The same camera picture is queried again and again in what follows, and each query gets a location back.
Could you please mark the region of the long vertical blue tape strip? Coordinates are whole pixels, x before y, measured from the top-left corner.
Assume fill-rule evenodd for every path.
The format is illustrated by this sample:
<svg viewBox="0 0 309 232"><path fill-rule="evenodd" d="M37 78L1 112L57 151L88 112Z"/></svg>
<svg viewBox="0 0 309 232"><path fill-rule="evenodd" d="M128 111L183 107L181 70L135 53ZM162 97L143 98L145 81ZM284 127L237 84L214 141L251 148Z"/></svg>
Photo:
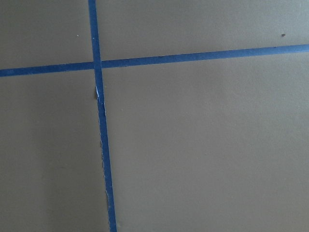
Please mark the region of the long vertical blue tape strip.
<svg viewBox="0 0 309 232"><path fill-rule="evenodd" d="M103 74L102 74L101 57L100 57L96 1L90 0L88 2L88 7L89 7L89 18L90 18L90 29L91 29L93 66L95 72L95 84L96 84L96 94L98 103L98 121L99 121L100 141L102 150L102 166L104 172L105 192L107 196L109 231L116 232L117 225L116 225L115 206L113 197L111 161L110 161L109 141L107 132L107 119L105 112L104 83L103 83Z"/></svg>

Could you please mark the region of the long horizontal blue tape strip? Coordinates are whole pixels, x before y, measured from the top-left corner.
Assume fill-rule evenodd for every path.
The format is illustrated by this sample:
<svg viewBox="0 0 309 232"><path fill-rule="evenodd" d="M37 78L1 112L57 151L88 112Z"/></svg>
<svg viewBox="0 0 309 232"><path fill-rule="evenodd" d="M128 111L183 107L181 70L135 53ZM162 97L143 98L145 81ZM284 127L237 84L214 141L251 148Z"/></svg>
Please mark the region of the long horizontal blue tape strip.
<svg viewBox="0 0 309 232"><path fill-rule="evenodd" d="M308 51L309 51L308 44L262 47L262 48L247 48L237 50L177 54L177 55L154 56L154 57L143 57L143 58L102 60L100 62L94 61L94 62L1 69L0 76L9 77L19 75L56 73L56 72L61 73L61 72L84 71L84 70L101 70L106 68L121 68L131 66L180 63L180 62L215 60L225 58L243 58L243 57L255 57L255 56L292 54L292 53L307 53Z"/></svg>

